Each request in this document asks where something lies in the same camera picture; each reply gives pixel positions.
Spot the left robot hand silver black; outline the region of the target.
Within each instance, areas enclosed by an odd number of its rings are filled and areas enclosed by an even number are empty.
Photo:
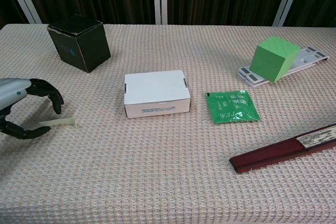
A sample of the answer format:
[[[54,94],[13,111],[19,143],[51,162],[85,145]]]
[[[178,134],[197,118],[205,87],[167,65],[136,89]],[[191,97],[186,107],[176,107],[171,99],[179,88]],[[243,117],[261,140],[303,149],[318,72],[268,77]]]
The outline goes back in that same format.
[[[6,120],[12,106],[27,95],[49,97],[56,114],[61,113],[64,100],[60,92],[49,82],[42,79],[1,79],[1,132],[21,140],[38,138],[51,130],[49,126],[42,126],[34,130],[25,130],[21,126]]]

